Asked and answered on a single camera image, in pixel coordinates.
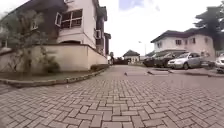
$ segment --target grass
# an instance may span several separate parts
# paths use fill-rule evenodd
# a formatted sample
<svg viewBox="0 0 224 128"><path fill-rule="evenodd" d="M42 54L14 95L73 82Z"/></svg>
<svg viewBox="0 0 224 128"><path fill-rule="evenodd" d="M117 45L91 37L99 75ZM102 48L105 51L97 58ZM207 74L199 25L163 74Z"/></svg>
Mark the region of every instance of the grass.
<svg viewBox="0 0 224 128"><path fill-rule="evenodd" d="M88 75L93 71L80 72L61 72L57 74L30 74L24 75L22 73L0 73L0 79L20 80L20 81L41 81L41 80L58 80L65 78L75 78Z"/></svg>

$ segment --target utility pole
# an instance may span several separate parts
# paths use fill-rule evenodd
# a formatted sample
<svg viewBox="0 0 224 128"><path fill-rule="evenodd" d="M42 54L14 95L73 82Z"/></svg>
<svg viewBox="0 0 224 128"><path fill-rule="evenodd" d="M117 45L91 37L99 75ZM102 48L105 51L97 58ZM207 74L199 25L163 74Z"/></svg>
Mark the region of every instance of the utility pole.
<svg viewBox="0 0 224 128"><path fill-rule="evenodd" d="M145 55L146 55L146 54L147 54L147 53L146 53L146 44L144 44L144 49L145 49Z"/></svg>

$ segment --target door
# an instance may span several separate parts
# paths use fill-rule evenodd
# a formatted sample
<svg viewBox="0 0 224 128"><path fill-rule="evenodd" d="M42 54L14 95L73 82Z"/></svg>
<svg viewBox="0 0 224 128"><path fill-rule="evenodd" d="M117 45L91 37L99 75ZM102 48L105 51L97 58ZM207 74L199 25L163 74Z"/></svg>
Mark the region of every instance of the door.
<svg viewBox="0 0 224 128"><path fill-rule="evenodd" d="M193 53L191 53L189 56L188 56L188 61L187 61L188 65L193 68L194 67L194 58L193 58Z"/></svg>
<svg viewBox="0 0 224 128"><path fill-rule="evenodd" d="M200 55L197 53L191 53L188 58L188 64L192 68L198 67L201 64Z"/></svg>
<svg viewBox="0 0 224 128"><path fill-rule="evenodd" d="M195 61L195 67L199 67L201 65L201 56L197 53L194 53L194 61Z"/></svg>

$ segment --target white wall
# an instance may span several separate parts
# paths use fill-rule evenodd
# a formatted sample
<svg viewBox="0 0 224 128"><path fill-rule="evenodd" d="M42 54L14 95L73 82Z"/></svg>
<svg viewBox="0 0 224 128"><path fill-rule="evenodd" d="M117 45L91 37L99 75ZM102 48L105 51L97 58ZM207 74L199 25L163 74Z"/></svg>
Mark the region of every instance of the white wall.
<svg viewBox="0 0 224 128"><path fill-rule="evenodd" d="M196 39L196 43L192 44L190 40L192 38ZM213 47L213 40L209 36L204 36L204 35L194 35L188 38L188 45L187 45L187 50L190 52L196 52L201 54L201 52L207 52L210 54L211 57L215 57L215 50Z"/></svg>
<svg viewBox="0 0 224 128"><path fill-rule="evenodd" d="M176 45L176 40L181 40L181 45ZM162 47L158 48L157 43L162 42ZM170 50L170 49L178 49L178 50L184 50L185 49L185 40L182 38L177 37L166 37L156 43L154 43L155 52L160 52L164 50Z"/></svg>
<svg viewBox="0 0 224 128"><path fill-rule="evenodd" d="M54 56L61 67L61 71L85 71L90 70L91 65L107 64L107 58L100 55L88 46L83 45L52 45L45 46L50 56ZM11 63L11 54L0 56L0 72L10 72L7 66ZM32 49L32 71L40 72L39 60L41 58L40 47Z"/></svg>
<svg viewBox="0 0 224 128"><path fill-rule="evenodd" d="M135 62L140 61L139 56L125 56L124 59L131 59L131 63L135 63Z"/></svg>
<svg viewBox="0 0 224 128"><path fill-rule="evenodd" d="M74 2L67 5L67 12L83 9L82 25L79 28L60 30L57 41L61 43L63 41L76 40L96 48L96 41L93 36L94 28L96 28L96 20L94 18L95 6L92 0L74 0Z"/></svg>

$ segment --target parked car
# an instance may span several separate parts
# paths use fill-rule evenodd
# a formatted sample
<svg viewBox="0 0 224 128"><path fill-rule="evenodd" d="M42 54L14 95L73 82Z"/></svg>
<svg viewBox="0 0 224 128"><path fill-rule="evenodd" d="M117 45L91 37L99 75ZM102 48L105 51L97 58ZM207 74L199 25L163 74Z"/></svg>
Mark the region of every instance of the parked car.
<svg viewBox="0 0 224 128"><path fill-rule="evenodd" d="M224 54L221 54L216 59L215 66L218 73L224 73Z"/></svg>
<svg viewBox="0 0 224 128"><path fill-rule="evenodd" d="M154 54L152 57L149 57L147 59L145 59L143 61L143 64L146 66L146 67L153 67L154 66L154 60L155 60L155 57L156 57L156 54Z"/></svg>
<svg viewBox="0 0 224 128"><path fill-rule="evenodd" d="M197 68L201 66L202 58L198 53L185 53L177 57L176 59L168 62L168 67L176 69Z"/></svg>
<svg viewBox="0 0 224 128"><path fill-rule="evenodd" d="M143 61L146 67L153 67L155 65L155 59L166 55L167 53L155 53L152 57L149 57Z"/></svg>
<svg viewBox="0 0 224 128"><path fill-rule="evenodd" d="M185 51L169 52L165 56L156 58L155 59L155 66L156 67L167 68L168 67L167 64L170 60L175 59L175 58L177 58L180 55L185 54L185 53L187 53L187 52L185 52Z"/></svg>

